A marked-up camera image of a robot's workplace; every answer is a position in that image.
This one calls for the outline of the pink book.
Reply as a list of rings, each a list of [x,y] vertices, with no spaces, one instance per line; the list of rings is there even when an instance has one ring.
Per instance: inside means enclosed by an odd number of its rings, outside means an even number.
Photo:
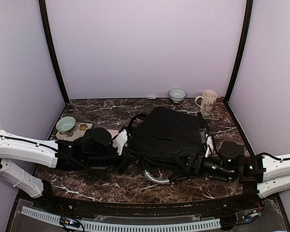
[[[116,135],[118,135],[119,130],[107,130],[108,132],[110,132],[112,138],[114,138]]]

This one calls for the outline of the black student bag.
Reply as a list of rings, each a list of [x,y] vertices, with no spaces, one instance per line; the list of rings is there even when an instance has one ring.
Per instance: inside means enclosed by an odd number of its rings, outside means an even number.
[[[129,124],[130,154],[144,176],[156,184],[197,176],[208,151],[209,127],[201,113],[189,115],[165,107],[134,116]]]

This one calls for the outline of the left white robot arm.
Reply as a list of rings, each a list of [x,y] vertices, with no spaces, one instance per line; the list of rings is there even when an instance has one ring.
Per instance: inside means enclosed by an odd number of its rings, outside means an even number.
[[[123,127],[113,137],[104,128],[93,128],[74,140],[36,140],[0,129],[0,176],[27,193],[39,198],[48,211],[58,207],[48,181],[36,178],[13,161],[21,160],[60,170],[86,170],[108,174],[122,169],[130,147],[130,134]]]

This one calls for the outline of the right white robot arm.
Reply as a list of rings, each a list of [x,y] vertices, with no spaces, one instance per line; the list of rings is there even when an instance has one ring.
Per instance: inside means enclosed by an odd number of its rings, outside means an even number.
[[[237,198],[237,206],[247,210],[256,196],[266,198],[290,189],[290,154],[280,157],[263,152],[252,157],[245,156],[244,145],[224,142],[216,150],[214,137],[201,115],[199,126],[193,126],[199,152],[193,151],[176,157],[189,175],[207,175],[225,182],[238,180],[245,193]]]

